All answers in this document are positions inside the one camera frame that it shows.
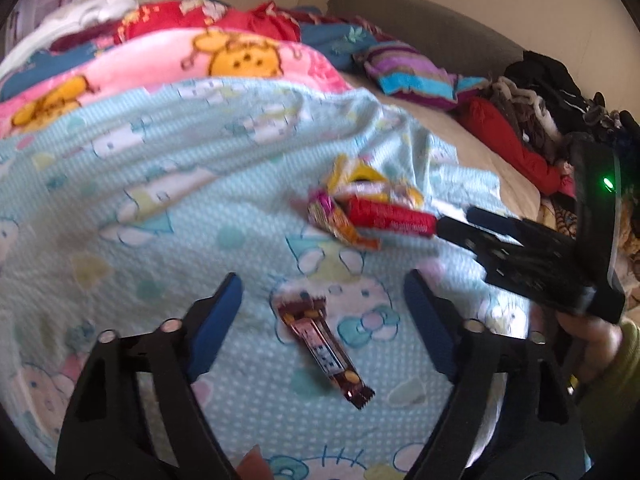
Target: light blue bedsheet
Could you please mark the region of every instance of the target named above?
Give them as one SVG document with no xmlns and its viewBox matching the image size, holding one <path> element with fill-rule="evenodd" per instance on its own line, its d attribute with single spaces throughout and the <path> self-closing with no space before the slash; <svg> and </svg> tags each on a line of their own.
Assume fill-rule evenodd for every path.
<svg viewBox="0 0 640 480">
<path fill-rule="evenodd" d="M 437 238 L 388 234 L 363 254 L 311 229 L 308 188 L 339 153 L 407 178 L 428 210 L 504 212 L 495 175 L 461 168 L 452 146 L 365 90 L 203 79 L 129 91 L 0 141 L 0 401 L 39 456 L 53 464 L 98 332 L 149 332 L 234 271 L 244 300 L 194 386 L 230 459 L 259 444 L 281 480 L 409 469 L 450 385 L 404 304 L 405 274 L 421 269 L 465 316 L 517 336 L 527 302 L 484 284 L 468 251 Z M 360 412 L 276 322 L 278 298 L 305 294 L 327 298 L 332 329 L 376 391 Z"/>
</svg>

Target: green sleeve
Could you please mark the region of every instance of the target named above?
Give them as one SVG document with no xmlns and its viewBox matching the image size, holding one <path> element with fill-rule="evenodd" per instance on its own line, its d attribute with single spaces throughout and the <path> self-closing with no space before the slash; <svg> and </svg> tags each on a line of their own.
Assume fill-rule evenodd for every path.
<svg viewBox="0 0 640 480">
<path fill-rule="evenodd" d="M 578 403 L 587 453 L 595 460 L 640 399 L 640 330 L 628 319 L 620 327 L 616 358 Z"/>
</svg>

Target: bow print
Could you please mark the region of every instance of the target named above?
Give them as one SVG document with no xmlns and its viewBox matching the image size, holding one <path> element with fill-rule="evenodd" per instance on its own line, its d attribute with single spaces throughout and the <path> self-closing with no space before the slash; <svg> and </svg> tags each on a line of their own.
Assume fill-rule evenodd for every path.
<svg viewBox="0 0 640 480">
<path fill-rule="evenodd" d="M 347 346 L 361 348 L 371 339 L 391 340 L 398 333 L 400 316 L 389 305 L 379 305 L 361 317 L 345 317 L 338 334 Z"/>
</svg>

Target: hand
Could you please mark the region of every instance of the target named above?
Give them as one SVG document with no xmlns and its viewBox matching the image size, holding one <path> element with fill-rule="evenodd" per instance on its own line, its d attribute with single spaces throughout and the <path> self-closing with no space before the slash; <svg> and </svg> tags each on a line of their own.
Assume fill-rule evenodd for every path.
<svg viewBox="0 0 640 480">
<path fill-rule="evenodd" d="M 236 467 L 242 480 L 273 480 L 269 464 L 262 458 L 259 446 L 253 446 Z"/>
<path fill-rule="evenodd" d="M 599 317 L 577 317 L 564 312 L 556 312 L 556 317 L 565 332 L 586 341 L 584 359 L 575 376 L 581 383 L 590 383 L 613 362 L 622 343 L 622 330 Z"/>
</svg>

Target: striped pillow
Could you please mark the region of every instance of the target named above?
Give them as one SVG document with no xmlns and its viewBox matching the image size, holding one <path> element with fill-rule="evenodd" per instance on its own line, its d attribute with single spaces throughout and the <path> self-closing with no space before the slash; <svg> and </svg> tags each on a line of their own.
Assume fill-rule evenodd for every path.
<svg viewBox="0 0 640 480">
<path fill-rule="evenodd" d="M 354 54 L 354 59 L 386 95 L 443 110 L 455 108 L 489 85 L 484 77 L 449 74 L 401 41 L 374 45 Z"/>
</svg>

